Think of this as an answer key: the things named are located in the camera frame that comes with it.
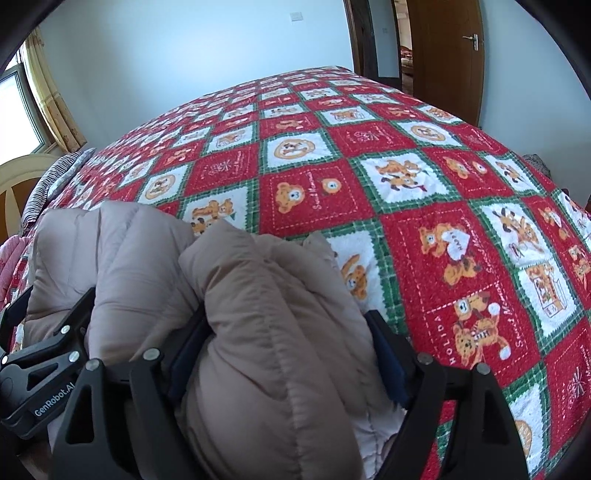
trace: beige puffer jacket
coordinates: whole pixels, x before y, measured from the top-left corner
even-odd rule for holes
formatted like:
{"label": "beige puffer jacket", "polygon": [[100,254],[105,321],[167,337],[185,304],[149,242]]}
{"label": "beige puffer jacket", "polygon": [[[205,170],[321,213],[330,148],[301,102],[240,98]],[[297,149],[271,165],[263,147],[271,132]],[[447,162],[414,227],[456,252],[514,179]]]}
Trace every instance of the beige puffer jacket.
{"label": "beige puffer jacket", "polygon": [[220,220],[195,241],[189,224],[156,209],[106,202],[48,212],[31,273],[25,344],[48,337],[96,285],[86,347],[108,365],[159,346],[205,301],[215,337],[177,419],[212,478],[372,478],[400,428],[369,329],[319,233],[299,245]]}

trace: metal bolt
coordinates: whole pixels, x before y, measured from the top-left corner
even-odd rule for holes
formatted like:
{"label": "metal bolt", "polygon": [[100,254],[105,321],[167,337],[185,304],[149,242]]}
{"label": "metal bolt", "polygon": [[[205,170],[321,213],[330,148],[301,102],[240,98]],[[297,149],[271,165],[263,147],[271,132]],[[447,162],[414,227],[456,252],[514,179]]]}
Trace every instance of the metal bolt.
{"label": "metal bolt", "polygon": [[149,362],[152,360],[156,360],[159,356],[160,350],[158,350],[157,348],[148,348],[142,355],[144,360],[147,360]]}
{"label": "metal bolt", "polygon": [[478,364],[476,366],[476,371],[481,375],[488,375],[491,373],[491,368],[487,364]]}
{"label": "metal bolt", "polygon": [[417,360],[422,365],[431,365],[433,363],[433,357],[424,352],[417,355]]}
{"label": "metal bolt", "polygon": [[93,358],[92,360],[88,360],[86,362],[86,369],[93,372],[100,366],[100,360],[98,358]]}

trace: yellow curtain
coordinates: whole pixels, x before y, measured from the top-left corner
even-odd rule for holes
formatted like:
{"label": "yellow curtain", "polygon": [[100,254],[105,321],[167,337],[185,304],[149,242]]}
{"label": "yellow curtain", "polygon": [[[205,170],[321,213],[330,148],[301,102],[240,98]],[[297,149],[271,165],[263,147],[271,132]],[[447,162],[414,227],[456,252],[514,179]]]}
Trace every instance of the yellow curtain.
{"label": "yellow curtain", "polygon": [[27,79],[31,85],[33,97],[56,143],[64,151],[75,152],[86,144],[86,139],[78,130],[72,114],[61,98],[60,92],[57,91],[43,47],[41,31],[36,28],[21,48]]}

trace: door handle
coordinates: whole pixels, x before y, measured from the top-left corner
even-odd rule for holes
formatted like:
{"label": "door handle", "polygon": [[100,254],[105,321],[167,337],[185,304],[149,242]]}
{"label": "door handle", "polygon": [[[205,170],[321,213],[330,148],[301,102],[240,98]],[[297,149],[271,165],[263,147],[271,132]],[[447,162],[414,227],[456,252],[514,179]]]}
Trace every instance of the door handle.
{"label": "door handle", "polygon": [[474,44],[474,50],[478,51],[480,48],[479,42],[478,42],[478,34],[475,33],[474,35],[472,35],[471,37],[467,37],[467,36],[462,36],[462,38],[465,38],[466,40],[471,40],[472,43]]}

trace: quilt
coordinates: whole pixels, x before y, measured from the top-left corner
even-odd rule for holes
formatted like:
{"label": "quilt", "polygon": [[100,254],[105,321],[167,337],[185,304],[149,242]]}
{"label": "quilt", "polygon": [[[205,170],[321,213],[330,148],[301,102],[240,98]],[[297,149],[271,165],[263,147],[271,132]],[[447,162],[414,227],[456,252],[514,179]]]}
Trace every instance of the quilt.
{"label": "quilt", "polygon": [[[108,199],[196,236],[220,218],[292,239],[322,231],[363,311],[442,364],[491,366],[532,478],[591,406],[591,219],[502,144],[399,90],[322,67],[204,95],[96,153],[50,207]],[[13,296],[27,268],[24,255]],[[451,418],[449,406],[426,480]]]}

